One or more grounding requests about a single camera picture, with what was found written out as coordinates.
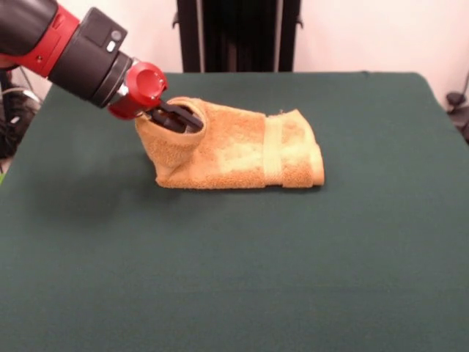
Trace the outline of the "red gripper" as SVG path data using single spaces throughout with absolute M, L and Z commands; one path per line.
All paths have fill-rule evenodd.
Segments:
M 189 110 L 163 100 L 160 102 L 167 87 L 167 78 L 159 67 L 149 62 L 134 61 L 107 109 L 121 120 L 132 120 L 159 106 L 160 110 L 151 113 L 151 120 L 156 125 L 176 133 L 186 132 L 186 126 L 202 129 L 204 123 Z

